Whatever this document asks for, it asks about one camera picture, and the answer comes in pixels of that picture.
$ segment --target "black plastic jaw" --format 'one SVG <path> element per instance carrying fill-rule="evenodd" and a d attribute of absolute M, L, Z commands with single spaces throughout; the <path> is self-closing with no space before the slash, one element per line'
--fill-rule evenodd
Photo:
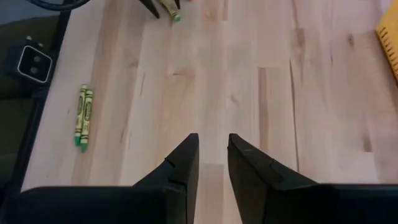
<path fill-rule="evenodd" d="M 193 224 L 198 184 L 198 134 L 190 134 L 132 187 L 41 187 L 12 198 L 14 223 Z"/>

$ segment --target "yellow crayon wrapper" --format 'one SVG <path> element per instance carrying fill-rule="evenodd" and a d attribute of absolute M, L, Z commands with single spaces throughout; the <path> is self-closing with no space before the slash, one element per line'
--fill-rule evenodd
<path fill-rule="evenodd" d="M 81 139 L 80 139 L 82 151 L 85 151 L 88 144 L 92 107 L 93 107 L 93 90 L 86 90 L 84 115 L 83 115 L 83 128 L 81 130 Z"/>
<path fill-rule="evenodd" d="M 80 87 L 80 92 L 79 92 L 79 102 L 78 102 L 76 128 L 75 128 L 75 145 L 76 146 L 80 145 L 81 129 L 83 127 L 83 107 L 85 104 L 85 95 L 86 95 L 87 89 L 88 89 L 88 85 L 83 84 Z"/>

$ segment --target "light wood surface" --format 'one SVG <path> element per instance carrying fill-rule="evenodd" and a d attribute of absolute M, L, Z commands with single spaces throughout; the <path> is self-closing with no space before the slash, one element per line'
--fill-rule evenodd
<path fill-rule="evenodd" d="M 228 133 L 319 182 L 398 182 L 398 89 L 374 29 L 390 0 L 139 1 L 72 12 L 23 190 L 133 185 L 200 137 L 196 223 L 241 223 Z M 73 146 L 78 90 L 95 90 Z"/>

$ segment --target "black cable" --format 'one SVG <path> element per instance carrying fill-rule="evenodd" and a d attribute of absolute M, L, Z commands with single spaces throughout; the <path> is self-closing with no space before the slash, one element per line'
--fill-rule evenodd
<path fill-rule="evenodd" d="M 36 6 L 51 11 L 71 11 L 72 9 L 76 9 L 88 3 L 90 0 L 76 0 L 71 3 L 63 3 L 63 4 L 49 3 L 42 0 L 26 0 L 26 1 L 29 1 L 30 3 L 35 4 Z"/>

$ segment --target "wood plank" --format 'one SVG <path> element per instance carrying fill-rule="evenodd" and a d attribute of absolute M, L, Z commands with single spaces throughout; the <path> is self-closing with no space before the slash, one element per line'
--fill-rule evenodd
<path fill-rule="evenodd" d="M 158 112 L 166 78 L 167 57 L 170 53 L 172 26 L 162 12 L 162 18 L 147 17 L 142 37 L 136 87 L 127 122 L 127 136 L 119 184 L 133 185 L 159 165 L 157 141 Z"/>
<path fill-rule="evenodd" d="M 223 223 L 224 165 L 200 164 L 195 223 Z"/>
<path fill-rule="evenodd" d="M 22 190 L 71 184 L 78 90 L 91 80 L 105 2 L 92 1 L 71 14 Z"/>
<path fill-rule="evenodd" d="M 200 161 L 222 164 L 226 160 L 225 142 L 225 46 L 222 1 L 202 1 L 197 33 L 196 101 L 200 139 Z"/>
<path fill-rule="evenodd" d="M 254 16 L 249 2 L 230 0 L 226 24 L 226 73 L 228 132 L 238 133 L 259 145 L 259 110 Z"/>
<path fill-rule="evenodd" d="M 288 66 L 259 68 L 260 149 L 297 170 L 293 107 Z"/>
<path fill-rule="evenodd" d="M 158 164 L 190 133 L 195 132 L 195 115 L 195 74 L 167 76 L 159 110 Z"/>

